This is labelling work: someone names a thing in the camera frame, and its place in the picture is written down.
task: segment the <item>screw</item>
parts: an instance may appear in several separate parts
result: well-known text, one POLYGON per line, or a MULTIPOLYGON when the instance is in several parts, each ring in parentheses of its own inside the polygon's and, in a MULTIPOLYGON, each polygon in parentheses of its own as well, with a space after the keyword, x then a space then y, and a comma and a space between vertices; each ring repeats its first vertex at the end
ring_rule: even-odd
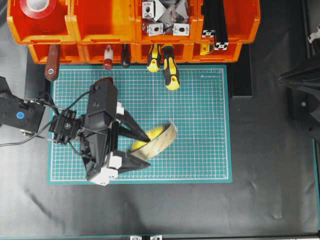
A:
POLYGON ((55 70, 53 70, 52 68, 50 68, 49 70, 48 70, 48 74, 53 74, 55 72, 55 70))

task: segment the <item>brown wooden handle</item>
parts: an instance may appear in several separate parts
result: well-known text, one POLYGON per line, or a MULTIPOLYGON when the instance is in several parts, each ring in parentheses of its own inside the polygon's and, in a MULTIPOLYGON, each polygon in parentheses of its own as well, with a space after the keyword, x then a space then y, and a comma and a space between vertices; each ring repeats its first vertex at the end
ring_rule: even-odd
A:
POLYGON ((48 52, 48 58, 44 69, 44 76, 50 82, 56 80, 59 77, 60 67, 60 44, 51 44, 48 52))

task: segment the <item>cutting mat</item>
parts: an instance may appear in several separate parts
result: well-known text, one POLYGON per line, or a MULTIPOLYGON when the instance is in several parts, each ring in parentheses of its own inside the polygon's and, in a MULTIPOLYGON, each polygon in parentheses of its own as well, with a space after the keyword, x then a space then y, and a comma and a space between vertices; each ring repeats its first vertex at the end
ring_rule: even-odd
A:
MULTIPOLYGON (((112 77, 118 101, 143 130, 168 120, 177 127, 177 139, 152 158, 151 167, 119 175, 113 184, 136 183, 229 183, 232 181, 227 71, 225 65, 180 65, 181 88, 169 91, 163 72, 151 73, 145 66, 129 69, 101 66, 62 65, 52 95, 56 105, 66 108, 89 86, 112 77)), ((85 114, 88 97, 75 105, 85 114)), ((132 140, 120 137, 119 149, 126 151, 132 140)), ((69 146, 50 143, 48 182, 89 184, 81 157, 69 146)))

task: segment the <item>yellow handle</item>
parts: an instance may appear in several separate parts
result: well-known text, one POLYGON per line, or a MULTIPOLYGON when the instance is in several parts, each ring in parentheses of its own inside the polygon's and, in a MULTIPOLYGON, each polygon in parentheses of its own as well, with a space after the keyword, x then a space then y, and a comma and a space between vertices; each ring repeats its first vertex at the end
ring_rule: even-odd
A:
POLYGON ((167 89, 174 91, 180 88, 179 70, 177 68, 174 47, 166 44, 162 47, 164 53, 163 75, 167 89))
POLYGON ((154 44, 150 47, 146 68, 152 73, 158 72, 160 69, 160 61, 161 61, 160 45, 154 44))

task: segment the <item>orange storage bin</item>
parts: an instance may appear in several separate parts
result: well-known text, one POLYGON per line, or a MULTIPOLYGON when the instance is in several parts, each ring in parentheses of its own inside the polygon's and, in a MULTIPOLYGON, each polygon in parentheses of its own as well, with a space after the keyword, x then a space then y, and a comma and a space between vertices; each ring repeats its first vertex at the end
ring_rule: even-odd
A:
POLYGON ((134 0, 72 0, 70 22, 83 44, 134 43, 134 0))
POLYGON ((190 24, 189 36, 158 35, 148 36, 143 30, 143 23, 149 21, 142 18, 143 0, 135 0, 135 40, 137 44, 190 44, 196 40, 198 23, 198 0, 188 0, 188 24, 190 24))
POLYGON ((57 0, 54 11, 41 19, 26 16, 20 0, 8 0, 7 22, 18 44, 74 44, 72 26, 67 23, 71 0, 57 0))
MULTIPOLYGON (((89 64, 103 64, 105 57, 105 50, 109 43, 95 43, 95 44, 83 44, 83 52, 85 61, 89 64)), ((120 43, 110 44, 113 50, 113 63, 121 63, 121 55, 123 45, 120 43)), ((136 45, 130 44, 131 63, 136 63, 136 45)))
MULTIPOLYGON (((224 13, 230 43, 252 43, 260 24, 260 0, 223 0, 224 13)), ((204 16, 201 8, 204 0, 198 0, 198 24, 196 42, 214 42, 213 38, 203 38, 204 16)))
MULTIPOLYGON (((46 64, 49 52, 49 44, 29 45, 30 54, 34 63, 46 64)), ((60 63, 61 64, 80 64, 84 63, 85 55, 81 45, 64 44, 61 45, 60 63)))
MULTIPOLYGON (((140 64, 146 64, 148 61, 148 53, 152 44, 136 44, 136 61, 140 64)), ((186 63, 188 61, 188 52, 190 48, 187 44, 173 44, 174 57, 177 63, 186 63)), ((164 53, 161 56, 161 62, 164 62, 164 53)))
POLYGON ((189 63, 233 63, 239 59, 242 43, 230 43, 226 51, 217 50, 208 55, 200 55, 200 44, 189 46, 189 63))

